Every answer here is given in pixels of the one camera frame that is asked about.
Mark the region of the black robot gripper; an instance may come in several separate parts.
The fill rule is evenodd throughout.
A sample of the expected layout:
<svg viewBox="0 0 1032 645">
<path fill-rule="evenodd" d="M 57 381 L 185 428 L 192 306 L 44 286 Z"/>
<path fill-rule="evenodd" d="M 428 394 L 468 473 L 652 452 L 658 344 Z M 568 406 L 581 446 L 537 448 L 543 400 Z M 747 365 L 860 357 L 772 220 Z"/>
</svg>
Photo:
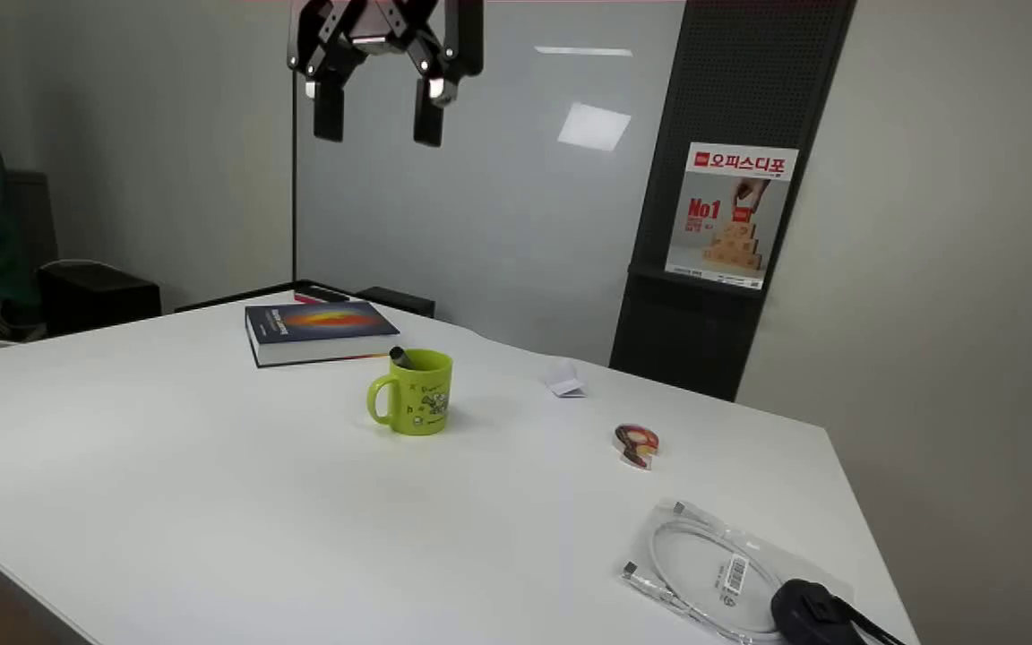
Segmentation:
<svg viewBox="0 0 1032 645">
<path fill-rule="evenodd" d="M 290 70 L 315 84 L 315 138 L 345 141 L 345 87 L 365 56 L 403 54 L 416 84 L 410 141 L 438 147 L 445 84 L 483 71 L 483 0 L 304 0 Z"/>
</svg>

